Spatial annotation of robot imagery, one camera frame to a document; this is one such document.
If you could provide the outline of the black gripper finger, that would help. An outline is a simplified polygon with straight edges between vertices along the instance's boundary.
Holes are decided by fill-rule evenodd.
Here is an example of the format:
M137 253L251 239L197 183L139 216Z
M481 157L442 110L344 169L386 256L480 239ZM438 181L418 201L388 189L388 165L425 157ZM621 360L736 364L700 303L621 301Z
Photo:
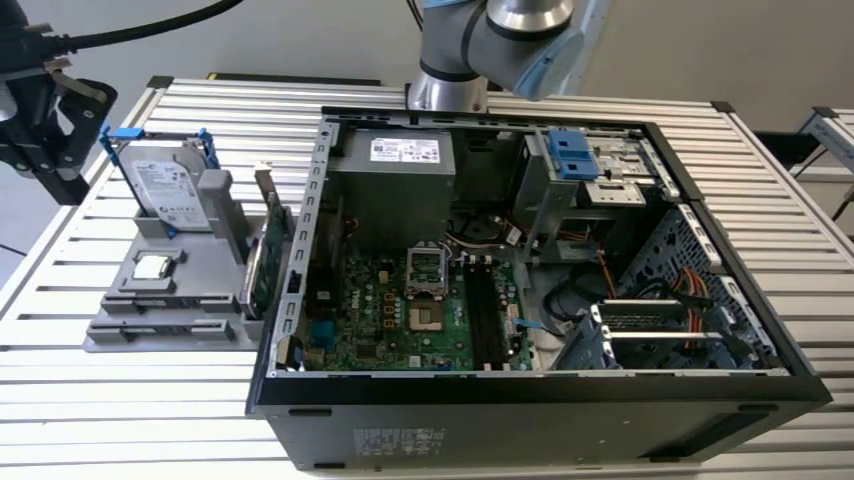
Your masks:
M54 92L46 117L39 125L41 159L37 179L59 205L79 205L90 185L82 167L99 141L101 131L118 99L106 83L50 76Z

